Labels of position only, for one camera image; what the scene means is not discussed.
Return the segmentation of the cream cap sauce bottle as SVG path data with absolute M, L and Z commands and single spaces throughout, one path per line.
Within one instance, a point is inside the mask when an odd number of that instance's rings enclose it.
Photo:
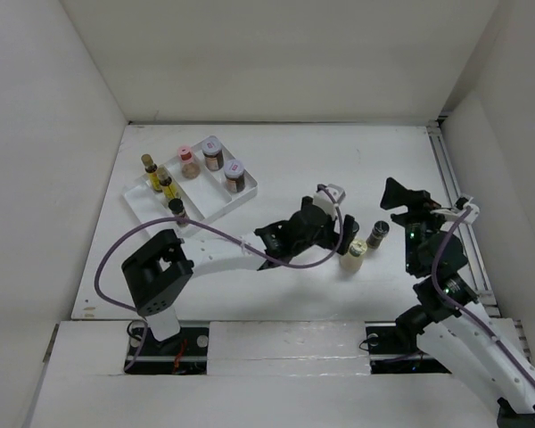
M 367 251 L 366 241 L 354 239 L 340 257 L 340 266 L 349 273 L 356 273 L 362 267 Z

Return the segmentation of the white lid jar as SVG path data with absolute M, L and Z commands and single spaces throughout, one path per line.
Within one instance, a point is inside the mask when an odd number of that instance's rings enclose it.
M 219 171 L 224 167 L 223 144 L 216 136 L 203 140 L 201 148 L 208 170 Z
M 226 179 L 226 188 L 231 193 L 240 193 L 245 188 L 245 168 L 237 159 L 225 163 L 223 172 Z

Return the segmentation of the pink cap spice bottle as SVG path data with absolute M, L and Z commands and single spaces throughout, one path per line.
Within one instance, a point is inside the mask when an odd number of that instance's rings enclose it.
M 201 173 L 201 168 L 189 146 L 181 146 L 177 149 L 177 156 L 181 162 L 181 173 L 186 179 L 195 179 Z

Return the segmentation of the black cap spice jar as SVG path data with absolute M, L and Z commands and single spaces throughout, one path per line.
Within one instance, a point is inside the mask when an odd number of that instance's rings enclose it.
M 174 218 L 179 218 L 179 221 L 177 222 L 179 227 L 188 226 L 186 220 L 189 219 L 189 216 L 185 210 L 185 205 L 180 198 L 173 198 L 169 200 L 168 208 Z

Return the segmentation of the yellow label bottle gold cap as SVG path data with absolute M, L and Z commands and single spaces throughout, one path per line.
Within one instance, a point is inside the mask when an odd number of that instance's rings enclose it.
M 141 156 L 141 162 L 143 163 L 145 174 L 147 175 L 147 177 L 149 178 L 151 182 L 152 189 L 155 192 L 160 193 L 161 184 L 157 175 L 158 166 L 152 159 L 152 156 L 148 153 L 143 154 Z

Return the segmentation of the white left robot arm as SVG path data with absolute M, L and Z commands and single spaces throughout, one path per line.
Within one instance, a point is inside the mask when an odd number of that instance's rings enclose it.
M 257 228 L 242 238 L 181 238 L 172 229 L 156 234 L 121 265 L 136 313 L 150 329 L 150 343 L 161 353 L 180 345 L 181 326 L 174 302 L 193 278 L 226 271 L 305 269 L 292 259 L 313 246 L 344 255 L 359 230 L 351 215 L 331 214 L 305 197 L 289 219 Z

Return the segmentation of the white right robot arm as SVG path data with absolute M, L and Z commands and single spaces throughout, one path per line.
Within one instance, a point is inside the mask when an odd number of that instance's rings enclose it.
M 405 230 L 406 271 L 418 305 L 395 320 L 394 340 L 435 358 L 497 417 L 500 427 L 535 427 L 535 367 L 506 337 L 458 274 L 468 263 L 456 234 L 479 209 L 461 196 L 446 209 L 424 190 L 387 178 L 380 206 Z

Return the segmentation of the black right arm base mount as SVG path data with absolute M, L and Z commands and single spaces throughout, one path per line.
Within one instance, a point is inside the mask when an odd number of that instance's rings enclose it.
M 394 321 L 371 321 L 358 348 L 370 358 L 372 375 L 449 374 L 437 359 L 421 350 L 417 338 L 432 319 L 414 306 Z

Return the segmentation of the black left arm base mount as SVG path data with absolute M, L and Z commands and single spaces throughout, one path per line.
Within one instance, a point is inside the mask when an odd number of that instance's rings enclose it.
M 210 338 L 209 324 L 184 324 L 180 333 L 158 342 L 140 321 L 126 330 L 128 350 L 124 361 L 127 375 L 205 375 Z

